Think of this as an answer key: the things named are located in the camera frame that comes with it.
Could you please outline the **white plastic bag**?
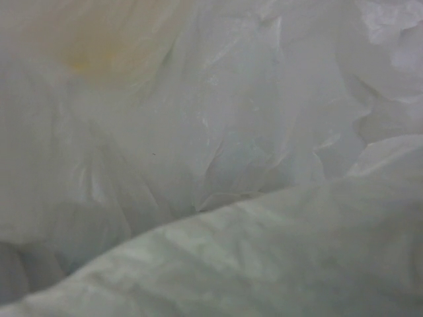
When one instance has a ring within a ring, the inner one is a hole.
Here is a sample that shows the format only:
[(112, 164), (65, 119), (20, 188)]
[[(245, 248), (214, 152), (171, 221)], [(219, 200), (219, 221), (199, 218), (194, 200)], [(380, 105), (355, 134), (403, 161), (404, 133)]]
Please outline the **white plastic bag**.
[(2, 316), (421, 316), (421, 1), (2, 1)]

